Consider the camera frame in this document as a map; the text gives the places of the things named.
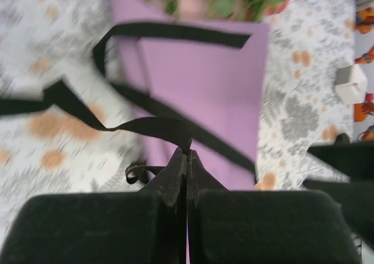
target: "black fabric strap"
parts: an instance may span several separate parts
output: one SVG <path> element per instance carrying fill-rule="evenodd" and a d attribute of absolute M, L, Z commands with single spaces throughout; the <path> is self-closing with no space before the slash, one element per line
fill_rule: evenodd
<path fill-rule="evenodd" d="M 80 119 L 89 127 L 100 131 L 126 130 L 144 136 L 156 137 L 174 143 L 184 153 L 190 149 L 192 137 L 188 126 L 180 120 L 166 117 L 144 117 L 117 127 L 105 127 L 87 106 L 71 91 L 63 80 L 44 89 L 43 100 L 0 99 L 0 115 L 42 112 L 52 105 Z"/>
<path fill-rule="evenodd" d="M 234 48 L 242 48 L 249 39 L 248 34 L 233 34 L 197 27 L 169 25 L 163 23 L 131 23 L 114 26 L 102 40 L 93 48 L 93 60 L 97 69 L 105 78 L 106 43 L 112 36 L 158 37 L 170 39 L 187 39 L 204 43 L 220 44 Z M 243 153 L 239 152 L 223 140 L 219 139 L 194 121 L 181 115 L 170 106 L 150 97 L 148 94 L 131 88 L 126 84 L 110 82 L 111 86 L 125 99 L 141 107 L 151 115 L 182 120 L 189 127 L 193 138 L 234 164 L 255 173 L 254 163 Z"/>

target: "small white cube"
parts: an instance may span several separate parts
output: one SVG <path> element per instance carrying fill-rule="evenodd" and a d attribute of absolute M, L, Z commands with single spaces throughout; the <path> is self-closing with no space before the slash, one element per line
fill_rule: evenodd
<path fill-rule="evenodd" d="M 364 102 L 367 87 L 368 79 L 359 64 L 337 70 L 335 91 L 346 105 Z"/>

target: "purple paper bag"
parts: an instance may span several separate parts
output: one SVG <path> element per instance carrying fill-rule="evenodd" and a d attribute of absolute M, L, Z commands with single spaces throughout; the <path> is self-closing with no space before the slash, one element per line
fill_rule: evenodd
<path fill-rule="evenodd" d="M 171 22 L 143 0 L 110 0 L 113 23 Z M 118 39 L 129 85 L 148 92 L 255 161 L 269 26 L 194 21 L 191 26 L 251 34 L 242 49 L 184 40 Z M 135 107 L 137 117 L 149 116 Z M 175 146 L 142 138 L 147 164 L 166 165 Z M 251 190 L 254 175 L 193 142 L 205 168 L 230 190 Z"/>

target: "bag handle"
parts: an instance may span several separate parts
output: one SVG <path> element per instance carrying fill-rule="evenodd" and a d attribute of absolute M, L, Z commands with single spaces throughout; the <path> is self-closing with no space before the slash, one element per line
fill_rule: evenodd
<path fill-rule="evenodd" d="M 191 132 L 188 126 L 180 120 L 167 117 L 143 117 L 123 123 L 117 127 L 107 128 L 75 95 L 63 79 L 45 88 L 43 92 L 43 100 L 0 99 L 0 115 L 42 112 L 52 105 L 56 105 L 95 130 L 132 131 L 173 143 L 186 154 L 190 150 L 192 142 Z"/>
<path fill-rule="evenodd" d="M 112 36 L 189 40 L 241 49 L 251 34 L 222 32 L 170 23 L 121 23 L 113 26 L 92 50 L 93 61 L 103 75 L 105 75 L 106 43 Z"/>
<path fill-rule="evenodd" d="M 201 144 L 216 151 L 221 156 L 234 164 L 241 166 L 255 174 L 254 163 L 231 145 L 216 137 L 194 121 L 180 114 L 170 106 L 150 97 L 148 94 L 134 89 L 126 84 L 109 82 L 105 76 L 106 43 L 112 36 L 133 36 L 133 37 L 158 37 L 171 39 L 185 39 L 205 43 L 221 44 L 234 48 L 242 48 L 251 36 L 250 34 L 234 34 L 218 32 L 216 30 L 201 29 L 198 27 L 170 25 L 165 23 L 129 23 L 113 26 L 101 41 L 93 48 L 93 60 L 97 69 L 113 89 L 122 95 L 129 102 L 144 109 L 151 115 L 157 117 L 168 117 L 184 122 L 190 129 L 193 138 Z"/>

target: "patterned cloth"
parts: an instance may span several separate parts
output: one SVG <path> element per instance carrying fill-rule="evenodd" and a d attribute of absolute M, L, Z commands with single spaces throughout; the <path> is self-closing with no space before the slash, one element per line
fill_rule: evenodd
<path fill-rule="evenodd" d="M 305 154 L 352 133 L 352 107 L 333 94 L 353 59 L 354 0 L 292 0 L 272 24 L 257 160 L 259 189 L 298 189 L 307 175 L 345 179 Z M 110 28 L 108 0 L 0 0 L 0 93 L 40 96 L 64 75 L 106 126 L 131 119 L 101 80 L 92 46 Z M 115 47 L 109 75 L 120 78 Z M 141 154 L 135 135 L 100 133 L 58 109 L 0 121 L 0 239 L 20 206 L 51 192 L 137 190 L 124 170 Z"/>

